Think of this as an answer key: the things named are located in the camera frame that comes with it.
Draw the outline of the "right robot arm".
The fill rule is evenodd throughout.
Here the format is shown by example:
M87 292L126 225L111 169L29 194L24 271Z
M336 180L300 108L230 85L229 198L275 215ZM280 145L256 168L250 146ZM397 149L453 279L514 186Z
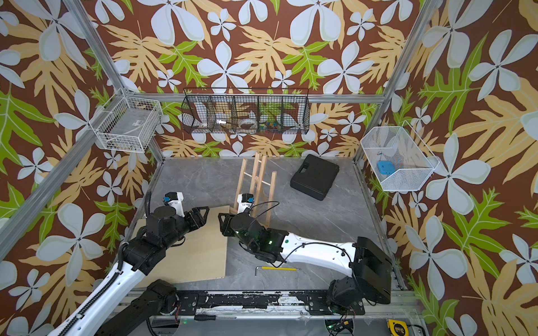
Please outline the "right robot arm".
M337 314L358 310L364 301L391 303L391 258L366 237L355 242L325 242L308 239L285 230L265 228L248 210L239 214L219 214L223 236L235 237L256 259L275 268L285 263L305 263L344 275L333 280L326 305Z

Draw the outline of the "wooden easel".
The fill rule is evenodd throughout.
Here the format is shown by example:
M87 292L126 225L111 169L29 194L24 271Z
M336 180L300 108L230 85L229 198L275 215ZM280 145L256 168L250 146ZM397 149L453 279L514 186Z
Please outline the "wooden easel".
M242 186L245 178L249 178L249 193L254 195L254 203L259 201L273 201L275 194L275 186L277 181L277 172L271 173L270 180L265 181L264 176L266 173L266 166L268 163L268 156L256 153L254 157L254 164L252 172L247 171L247 159L242 159L242 165L240 169L238 185L235 192L235 201L231 208L231 214L237 214L240 209L244 209L242 203Z

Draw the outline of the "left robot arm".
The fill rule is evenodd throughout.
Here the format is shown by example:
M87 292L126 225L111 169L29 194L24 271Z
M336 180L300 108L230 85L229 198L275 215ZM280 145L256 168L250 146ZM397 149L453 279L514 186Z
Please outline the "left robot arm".
M189 232L202 228L209 207L184 211L180 192L170 192L163 206L151 209L151 195L145 197L146 224L125 243L117 263L103 282L84 303L56 329L52 335L129 335L141 323L160 313L177 311L177 290L163 280L156 280L121 312L113 311L166 256L171 247L178 247Z

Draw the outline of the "plywood canvas board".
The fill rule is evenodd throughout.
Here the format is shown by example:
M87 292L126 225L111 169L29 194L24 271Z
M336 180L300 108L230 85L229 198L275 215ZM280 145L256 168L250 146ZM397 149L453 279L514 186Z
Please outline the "plywood canvas board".
M187 234L183 245L168 249L165 258L136 287L147 287L158 279L183 284L224 278L228 238L221 234L218 215L229 212L228 205L211 208L207 223Z

